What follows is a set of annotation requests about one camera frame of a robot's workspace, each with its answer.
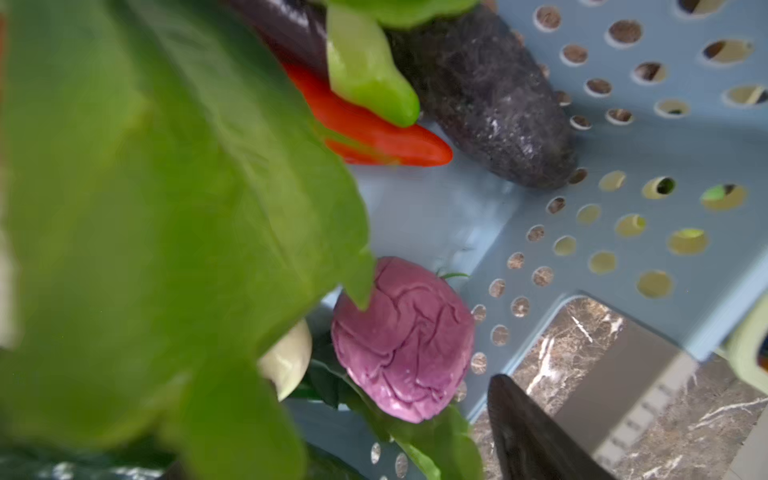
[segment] marble floor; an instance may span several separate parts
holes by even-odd
[[[628,321],[591,299],[574,300],[511,377],[554,415]],[[727,361],[713,356],[611,473],[617,480],[721,480],[766,406],[768,396],[741,382]],[[475,441],[485,477],[500,479],[485,413],[475,423]]]

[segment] blue plastic basket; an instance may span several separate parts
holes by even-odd
[[[491,375],[514,370],[574,296],[591,296],[703,360],[766,289],[768,102],[760,89],[768,87],[768,2],[695,3],[499,1],[553,88],[570,97],[567,113],[591,124],[574,128],[586,173],[576,184],[521,189],[459,152],[444,168],[355,169],[376,254],[472,275],[451,279],[470,308],[485,308],[475,342],[487,368],[465,380],[459,405],[468,418],[483,409]],[[557,14],[538,15],[541,7]],[[558,27],[548,28],[558,15]],[[621,21],[629,23],[611,28]],[[567,45],[585,49],[586,61],[569,61],[583,60],[584,50],[564,55]],[[591,79],[605,80],[610,93],[604,82],[590,82],[597,92],[590,91]],[[703,202],[717,186],[729,194]],[[536,226],[544,235],[536,229],[531,241]],[[574,249],[572,240],[555,248],[564,237]],[[508,267],[514,253],[525,258],[520,268]],[[537,275],[540,267],[551,275]],[[505,283],[498,297],[490,294],[496,280]],[[522,317],[512,311],[519,297],[528,301]],[[325,309],[314,326],[328,321]],[[509,332],[503,346],[492,342],[497,326]],[[356,415],[307,402],[290,407],[309,442],[367,478],[397,478],[396,445],[382,445],[373,464],[376,438]],[[406,478],[423,477],[410,465]]]

